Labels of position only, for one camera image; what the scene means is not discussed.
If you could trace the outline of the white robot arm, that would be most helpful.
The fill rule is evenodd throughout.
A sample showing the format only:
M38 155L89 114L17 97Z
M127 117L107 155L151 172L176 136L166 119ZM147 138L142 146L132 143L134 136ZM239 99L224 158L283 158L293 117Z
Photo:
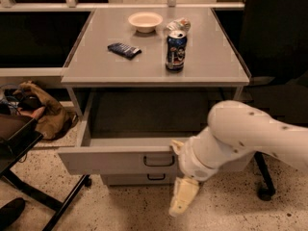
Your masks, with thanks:
M214 105L208 125L198 135L170 146L183 173L175 179L169 214L183 214L195 199L199 184L219 169L253 152L270 155L303 172L308 170L308 129L287 124L239 101Z

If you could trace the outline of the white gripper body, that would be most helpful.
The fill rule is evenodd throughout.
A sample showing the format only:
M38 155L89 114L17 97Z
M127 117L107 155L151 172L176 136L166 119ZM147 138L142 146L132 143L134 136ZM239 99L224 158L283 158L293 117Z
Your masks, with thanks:
M199 182L216 174L225 159L221 143L208 128L180 143L177 155L179 168L184 175Z

